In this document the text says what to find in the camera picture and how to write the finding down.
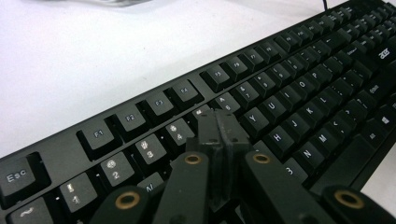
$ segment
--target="computer keyboard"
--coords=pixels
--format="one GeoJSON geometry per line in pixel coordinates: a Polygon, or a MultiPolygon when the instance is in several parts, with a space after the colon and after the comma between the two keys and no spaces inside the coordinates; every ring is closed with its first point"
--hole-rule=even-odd
{"type": "MultiPolygon", "coordinates": [[[[361,189],[395,143],[395,34],[394,6],[349,1],[4,157],[0,223],[88,223],[114,189],[154,190],[214,108],[312,193],[361,189]]],[[[238,202],[210,223],[244,223],[238,202]]]]}

